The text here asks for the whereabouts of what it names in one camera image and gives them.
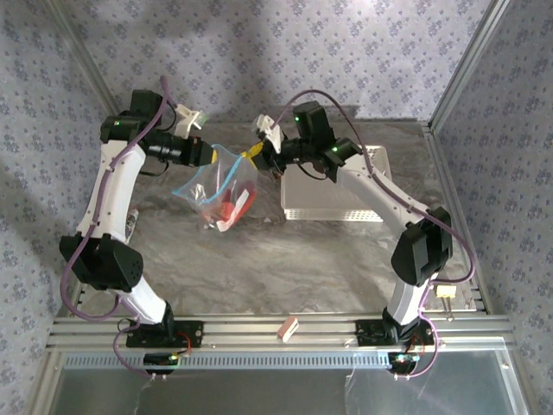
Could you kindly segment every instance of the red object in bag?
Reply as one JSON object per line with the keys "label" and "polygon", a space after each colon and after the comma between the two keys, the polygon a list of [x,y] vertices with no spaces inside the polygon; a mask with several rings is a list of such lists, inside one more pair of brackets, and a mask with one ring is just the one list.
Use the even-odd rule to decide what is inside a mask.
{"label": "red object in bag", "polygon": [[255,201],[257,194],[257,192],[255,191],[255,183],[252,181],[246,182],[246,184],[241,186],[239,193],[240,196],[237,199],[237,204],[240,204],[241,206],[238,206],[239,211],[235,212],[237,207],[231,202],[232,191],[228,189],[225,192],[225,196],[223,197],[223,201],[221,202],[219,208],[220,220],[217,222],[219,230],[221,230],[222,228],[224,228],[224,230],[227,230],[235,222],[237,222],[242,217],[242,215],[245,214],[245,212],[250,208],[251,204]]}

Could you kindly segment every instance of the pink eraser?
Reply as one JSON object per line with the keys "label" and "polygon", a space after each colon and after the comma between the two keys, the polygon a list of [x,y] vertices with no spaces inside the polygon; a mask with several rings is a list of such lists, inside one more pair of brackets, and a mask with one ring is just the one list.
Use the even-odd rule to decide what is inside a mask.
{"label": "pink eraser", "polygon": [[297,318],[290,316],[286,319],[284,324],[280,326],[280,329],[276,332],[276,335],[283,339],[283,342],[287,342],[289,338],[300,327],[300,323],[297,322]]}

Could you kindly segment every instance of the glass panel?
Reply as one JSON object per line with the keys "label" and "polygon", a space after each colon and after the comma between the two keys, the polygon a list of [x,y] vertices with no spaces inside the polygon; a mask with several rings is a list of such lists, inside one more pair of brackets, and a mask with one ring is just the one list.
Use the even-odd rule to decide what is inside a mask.
{"label": "glass panel", "polygon": [[409,381],[322,369],[194,371],[152,383],[118,368],[64,369],[50,414],[512,414],[501,370],[493,351],[442,353]]}

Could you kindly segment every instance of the red wire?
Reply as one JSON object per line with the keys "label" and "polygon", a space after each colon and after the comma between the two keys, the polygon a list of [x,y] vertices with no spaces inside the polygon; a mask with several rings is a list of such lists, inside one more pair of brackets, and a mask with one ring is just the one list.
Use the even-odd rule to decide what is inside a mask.
{"label": "red wire", "polygon": [[191,354],[192,353],[192,342],[190,341],[190,337],[188,337],[188,335],[186,333],[182,333],[181,331],[177,331],[176,335],[179,335],[180,337],[184,337],[184,338],[187,339],[187,343],[188,343],[187,353]]}
{"label": "red wire", "polygon": [[424,349],[425,349],[425,346],[424,346],[424,342],[423,342],[423,339],[421,339],[421,337],[419,335],[413,335],[411,337],[411,341],[409,343],[409,346],[407,347],[407,349],[405,350],[405,353],[409,352],[410,349],[413,347],[413,343],[415,342],[415,339],[417,339],[421,345],[423,346],[423,352],[421,353],[421,356],[424,355]]}

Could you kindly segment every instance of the vent grille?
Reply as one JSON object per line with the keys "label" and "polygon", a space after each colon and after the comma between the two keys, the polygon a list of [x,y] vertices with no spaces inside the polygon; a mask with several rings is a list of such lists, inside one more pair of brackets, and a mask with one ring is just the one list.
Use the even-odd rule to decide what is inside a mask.
{"label": "vent grille", "polygon": [[284,209],[287,220],[341,220],[350,222],[382,222],[372,210],[336,212],[331,209]]}
{"label": "vent grille", "polygon": [[[134,367],[143,367],[142,355],[126,355]],[[65,369],[121,368],[113,354],[69,354]],[[263,352],[197,353],[181,357],[177,369],[387,369],[386,352]]]}

